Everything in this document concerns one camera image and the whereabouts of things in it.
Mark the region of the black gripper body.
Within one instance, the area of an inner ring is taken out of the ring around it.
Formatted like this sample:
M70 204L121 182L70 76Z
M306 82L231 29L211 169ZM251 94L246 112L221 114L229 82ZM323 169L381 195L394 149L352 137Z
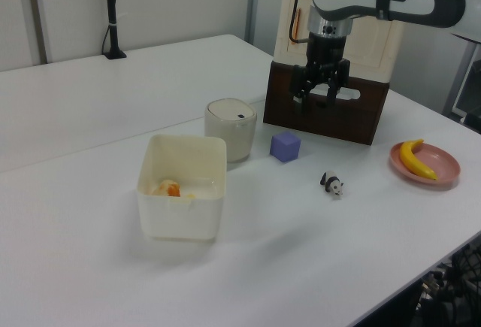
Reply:
M334 78L337 93L347 85L350 61L343 58L346 37L328 38L310 32L307 39L305 66L295 65L292 69L291 94L299 84L310 81L316 86Z

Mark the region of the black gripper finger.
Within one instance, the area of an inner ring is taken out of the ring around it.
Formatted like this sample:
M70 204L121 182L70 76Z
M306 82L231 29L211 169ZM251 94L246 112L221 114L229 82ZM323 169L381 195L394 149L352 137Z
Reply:
M332 107L335 105L335 100L337 97L337 84L334 78L330 79L328 82L328 91L326 96L326 105Z
M310 92L315 88L310 81L299 84L293 94L294 112L297 115L306 115L310 110Z

